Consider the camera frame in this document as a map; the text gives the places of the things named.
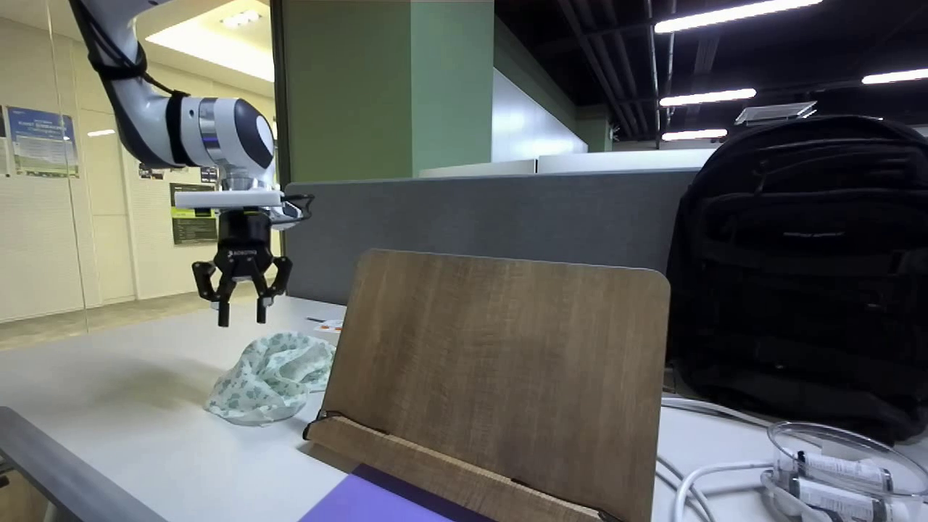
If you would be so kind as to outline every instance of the ceiling light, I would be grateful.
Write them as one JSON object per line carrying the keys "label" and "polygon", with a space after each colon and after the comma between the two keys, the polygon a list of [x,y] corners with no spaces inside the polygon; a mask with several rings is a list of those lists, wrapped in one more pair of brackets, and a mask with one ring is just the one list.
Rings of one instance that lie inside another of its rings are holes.
{"label": "ceiling light", "polygon": [[662,99],[662,109],[720,104],[720,101],[740,101],[740,99],[755,99],[755,97],[757,97],[757,90],[750,90],[750,88],[714,90],[714,94],[668,97],[668,99]]}
{"label": "ceiling light", "polygon": [[702,130],[675,130],[675,135],[665,135],[665,142],[691,142],[691,139],[723,139],[728,136],[724,128],[702,128]]}
{"label": "ceiling light", "polygon": [[762,16],[775,16],[775,12],[791,12],[791,9],[805,9],[805,7],[818,7],[821,0],[762,0],[762,4],[746,4],[746,7],[733,7],[733,9],[715,9],[715,12],[702,12],[702,16],[686,16],[686,19],[669,19],[662,20],[654,26],[657,36],[669,36],[669,32],[691,32],[698,26],[720,26],[720,25],[733,25],[733,20],[746,20],[746,19],[762,19]]}
{"label": "ceiling light", "polygon": [[892,74],[876,74],[865,77],[865,84],[898,84],[898,81],[926,81],[928,70],[892,70]]}
{"label": "ceiling light", "polygon": [[114,136],[117,130],[114,128],[99,128],[99,130],[89,130],[88,136]]}
{"label": "ceiling light", "polygon": [[260,12],[237,12],[233,19],[224,19],[224,26],[240,29],[240,26],[248,26],[248,25],[257,25],[257,20],[260,20]]}

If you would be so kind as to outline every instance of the wooden board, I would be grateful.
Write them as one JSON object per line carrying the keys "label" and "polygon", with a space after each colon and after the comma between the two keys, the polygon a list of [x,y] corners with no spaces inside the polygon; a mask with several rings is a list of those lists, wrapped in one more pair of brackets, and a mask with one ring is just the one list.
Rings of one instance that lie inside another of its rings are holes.
{"label": "wooden board", "polygon": [[[653,271],[379,251],[360,267],[322,413],[644,522],[668,302]],[[420,462],[405,464],[385,473],[417,484]],[[511,515],[508,497],[440,497],[492,519]]]}

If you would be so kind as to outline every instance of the poster on wall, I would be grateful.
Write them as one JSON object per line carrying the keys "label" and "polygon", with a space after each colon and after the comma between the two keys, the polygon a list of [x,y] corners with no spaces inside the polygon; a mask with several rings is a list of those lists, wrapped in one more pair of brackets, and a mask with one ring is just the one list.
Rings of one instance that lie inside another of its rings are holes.
{"label": "poster on wall", "polygon": [[11,167],[19,177],[79,177],[76,126],[64,114],[9,109]]}

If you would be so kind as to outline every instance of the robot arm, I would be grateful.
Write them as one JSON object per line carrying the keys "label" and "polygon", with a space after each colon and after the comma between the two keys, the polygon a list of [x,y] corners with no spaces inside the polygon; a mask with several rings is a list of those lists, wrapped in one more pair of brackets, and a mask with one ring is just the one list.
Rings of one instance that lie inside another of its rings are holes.
{"label": "robot arm", "polygon": [[176,194],[176,206],[221,210],[221,241],[211,262],[195,265],[204,300],[217,302],[217,326],[230,326],[230,300],[240,278],[257,291],[257,322],[272,297],[285,294],[291,262],[269,255],[269,230],[305,219],[305,203],[285,201],[272,187],[269,123],[243,99],[195,99],[163,88],[144,70],[130,20],[164,0],[69,0],[117,114],[121,145],[144,167],[217,168],[224,191]]}

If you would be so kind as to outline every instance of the green pillar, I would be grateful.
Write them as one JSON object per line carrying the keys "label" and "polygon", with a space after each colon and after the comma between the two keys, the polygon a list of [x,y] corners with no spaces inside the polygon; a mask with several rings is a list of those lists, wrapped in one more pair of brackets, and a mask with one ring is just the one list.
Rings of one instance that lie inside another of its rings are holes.
{"label": "green pillar", "polygon": [[291,180],[488,164],[492,0],[277,0]]}

